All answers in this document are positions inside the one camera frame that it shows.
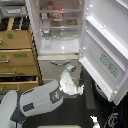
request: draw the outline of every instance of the refrigerator shelf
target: refrigerator shelf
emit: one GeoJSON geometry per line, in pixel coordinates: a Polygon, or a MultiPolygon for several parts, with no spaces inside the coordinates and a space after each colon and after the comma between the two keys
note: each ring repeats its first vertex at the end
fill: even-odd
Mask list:
{"type": "Polygon", "coordinates": [[[63,10],[39,10],[38,13],[71,13],[71,12],[80,12],[79,9],[63,9],[63,10]]]}
{"type": "Polygon", "coordinates": [[[74,30],[80,29],[78,19],[64,19],[63,21],[42,20],[41,29],[74,30]]]}
{"type": "MultiPolygon", "coordinates": [[[[78,16],[69,16],[69,17],[63,16],[63,20],[70,20],[70,19],[78,20],[78,16]]],[[[42,19],[42,20],[54,20],[54,17],[48,16],[48,19],[42,19]]]]}
{"type": "Polygon", "coordinates": [[[43,40],[38,55],[78,53],[78,39],[72,40],[43,40]]]}
{"type": "Polygon", "coordinates": [[[51,30],[51,40],[53,41],[73,41],[79,38],[79,30],[51,30]]]}
{"type": "Polygon", "coordinates": [[[116,39],[105,26],[99,24],[92,16],[86,18],[86,20],[92,24],[126,59],[128,59],[128,49],[123,45],[123,41],[116,39]]]}

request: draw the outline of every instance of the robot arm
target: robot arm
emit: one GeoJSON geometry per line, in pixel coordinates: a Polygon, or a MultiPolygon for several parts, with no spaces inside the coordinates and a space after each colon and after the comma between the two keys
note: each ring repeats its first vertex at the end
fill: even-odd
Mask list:
{"type": "Polygon", "coordinates": [[[82,94],[83,86],[77,87],[70,73],[76,67],[67,65],[58,82],[52,81],[43,86],[32,88],[18,96],[16,91],[8,92],[0,104],[0,112],[7,113],[0,116],[1,128],[22,128],[26,117],[51,112],[63,103],[61,91],[68,95],[82,94]]]}
{"type": "Polygon", "coordinates": [[[20,97],[20,110],[26,116],[51,112],[63,103],[57,81],[35,87],[20,97]]]}
{"type": "Polygon", "coordinates": [[[70,75],[71,72],[75,71],[76,67],[72,65],[66,65],[66,69],[63,71],[60,77],[60,89],[65,94],[71,95],[82,95],[84,90],[84,85],[76,86],[70,75]]]}

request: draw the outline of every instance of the refrigerator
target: refrigerator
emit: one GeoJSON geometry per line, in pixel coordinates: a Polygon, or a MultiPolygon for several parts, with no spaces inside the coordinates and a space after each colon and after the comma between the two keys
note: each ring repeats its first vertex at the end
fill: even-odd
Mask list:
{"type": "Polygon", "coordinates": [[[39,60],[78,55],[108,101],[118,105],[128,92],[128,0],[26,0],[26,5],[39,60]]]}

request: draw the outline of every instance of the refrigerator door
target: refrigerator door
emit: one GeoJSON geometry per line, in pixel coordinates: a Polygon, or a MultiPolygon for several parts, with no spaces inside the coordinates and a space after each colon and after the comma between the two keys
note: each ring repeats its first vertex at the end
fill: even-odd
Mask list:
{"type": "Polygon", "coordinates": [[[128,0],[86,0],[79,61],[109,102],[128,92],[128,0]]]}

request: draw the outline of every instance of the label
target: label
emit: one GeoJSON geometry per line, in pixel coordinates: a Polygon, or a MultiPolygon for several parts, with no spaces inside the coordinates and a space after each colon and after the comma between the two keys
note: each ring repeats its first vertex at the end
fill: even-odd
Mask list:
{"type": "Polygon", "coordinates": [[[6,88],[6,86],[3,86],[3,88],[6,88]]]}
{"type": "Polygon", "coordinates": [[[20,9],[11,9],[11,10],[7,10],[7,12],[9,14],[20,14],[20,9]]]}
{"type": "Polygon", "coordinates": [[[9,68],[9,70],[11,70],[11,69],[13,69],[13,68],[9,68]]]}
{"type": "Polygon", "coordinates": [[[20,9],[20,14],[24,14],[24,15],[27,14],[25,7],[22,7],[22,8],[20,9]]]}
{"type": "Polygon", "coordinates": [[[13,39],[13,35],[11,33],[7,34],[9,39],[13,39]]]}
{"type": "Polygon", "coordinates": [[[28,58],[26,53],[13,54],[14,58],[28,58]]]}
{"type": "Polygon", "coordinates": [[[103,53],[100,56],[101,63],[108,69],[108,71],[116,78],[119,70],[103,53]]]}
{"type": "Polygon", "coordinates": [[[1,58],[5,58],[6,56],[5,55],[1,55],[1,58]]]}

